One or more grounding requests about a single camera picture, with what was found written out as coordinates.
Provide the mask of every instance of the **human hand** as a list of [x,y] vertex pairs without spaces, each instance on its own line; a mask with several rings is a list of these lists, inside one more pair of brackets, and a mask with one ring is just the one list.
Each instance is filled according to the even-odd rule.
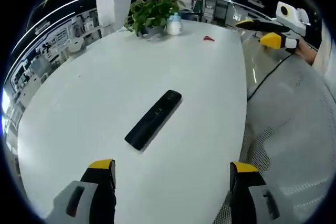
[[299,45],[296,47],[295,53],[302,57],[309,65],[314,63],[317,52],[310,48],[304,39],[299,39]]

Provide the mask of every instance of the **black remote control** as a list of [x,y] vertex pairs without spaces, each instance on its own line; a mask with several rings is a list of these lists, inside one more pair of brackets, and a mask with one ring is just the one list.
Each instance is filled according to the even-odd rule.
[[125,140],[138,151],[141,150],[178,106],[181,98],[180,93],[167,91],[127,134]]

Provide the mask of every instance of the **white table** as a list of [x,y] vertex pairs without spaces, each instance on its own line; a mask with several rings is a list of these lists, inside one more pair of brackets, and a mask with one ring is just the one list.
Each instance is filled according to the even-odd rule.
[[[243,50],[233,31],[184,25],[183,34],[160,42],[127,31],[106,36],[35,94],[20,122],[18,156],[42,217],[90,163],[113,158],[116,223],[213,222],[243,141]],[[168,89],[180,92],[182,103],[138,152],[124,137]]]

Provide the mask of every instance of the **plant pot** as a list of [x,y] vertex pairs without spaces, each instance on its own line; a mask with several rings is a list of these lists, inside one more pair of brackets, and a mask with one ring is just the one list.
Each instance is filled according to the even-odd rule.
[[140,31],[136,34],[140,38],[151,39],[152,37],[161,37],[164,34],[164,27],[141,27]]

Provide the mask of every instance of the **black cable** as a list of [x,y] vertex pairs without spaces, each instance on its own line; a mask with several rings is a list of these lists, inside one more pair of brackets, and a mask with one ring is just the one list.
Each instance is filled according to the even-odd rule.
[[247,98],[247,101],[251,100],[251,98],[254,96],[254,94],[257,92],[257,90],[260,88],[260,86],[263,84],[263,82],[275,71],[277,70],[277,68],[284,63],[285,60],[287,60],[289,57],[291,57],[293,54],[290,54],[289,56],[287,56],[282,62],[280,62],[279,64],[277,64],[277,66],[266,75],[266,77],[261,81],[261,83],[258,85],[258,87],[255,89],[255,91],[252,93],[252,95],[250,95],[249,98]]

